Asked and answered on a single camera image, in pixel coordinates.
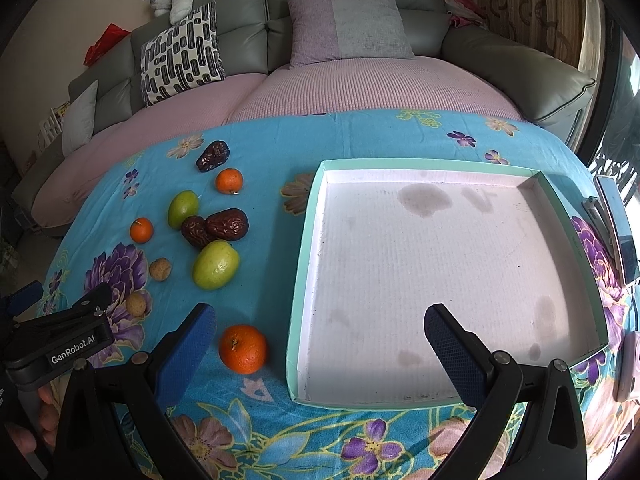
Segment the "left human hand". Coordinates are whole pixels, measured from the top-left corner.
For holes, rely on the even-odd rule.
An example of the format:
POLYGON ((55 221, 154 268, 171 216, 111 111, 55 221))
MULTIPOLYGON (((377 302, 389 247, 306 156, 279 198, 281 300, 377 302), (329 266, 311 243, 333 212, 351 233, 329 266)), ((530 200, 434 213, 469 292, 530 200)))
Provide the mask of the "left human hand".
MULTIPOLYGON (((39 404, 35 427, 50 450, 55 448, 58 423, 69 379, 69 374, 63 375, 37 390, 39 404)), ((35 452, 38 443, 31 431, 15 425, 6 425, 6 431, 23 456, 35 452)))

